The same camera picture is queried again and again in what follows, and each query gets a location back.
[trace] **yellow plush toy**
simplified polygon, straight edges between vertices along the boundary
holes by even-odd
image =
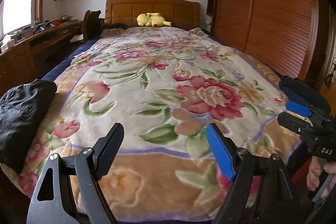
[[[139,26],[162,27],[171,26],[171,22],[166,21],[160,13],[141,14],[136,18]]]

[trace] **human hand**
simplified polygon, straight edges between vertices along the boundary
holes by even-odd
[[[324,165],[324,170],[328,174],[336,174],[336,162],[330,161]],[[307,188],[308,190],[315,191],[315,189],[320,184],[320,175],[322,173],[321,165],[318,162],[318,158],[313,156],[311,159],[311,163],[309,165],[309,172],[307,175]],[[327,197],[331,190],[334,188],[336,183],[336,175],[333,176],[332,180],[328,184],[327,188],[324,189],[321,198]]]

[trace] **floral blanket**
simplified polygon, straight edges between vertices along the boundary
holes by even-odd
[[[204,221],[230,182],[219,171],[205,127],[251,153],[286,162],[299,137],[276,120],[286,98],[265,65],[199,28],[135,27],[103,32],[57,79],[58,91],[21,174],[2,166],[28,196],[51,152],[76,155],[114,123],[125,138],[100,187],[119,221]],[[73,193],[85,211],[76,178]],[[256,196],[257,178],[249,202]]]

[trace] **window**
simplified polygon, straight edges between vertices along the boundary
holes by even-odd
[[[3,34],[32,23],[32,0],[4,0]]]

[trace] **screw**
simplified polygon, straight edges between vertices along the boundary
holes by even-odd
[[[238,148],[237,149],[239,155],[246,155],[247,150],[245,148]]]
[[[84,155],[89,154],[89,153],[91,153],[91,152],[92,152],[92,148],[85,148],[85,149],[83,150],[83,154],[84,154]]]
[[[54,153],[54,154],[51,154],[49,158],[51,160],[55,160],[55,159],[57,159],[57,157],[58,157],[58,155],[56,153]]]
[[[272,159],[274,160],[280,160],[280,156],[278,154],[272,154]]]

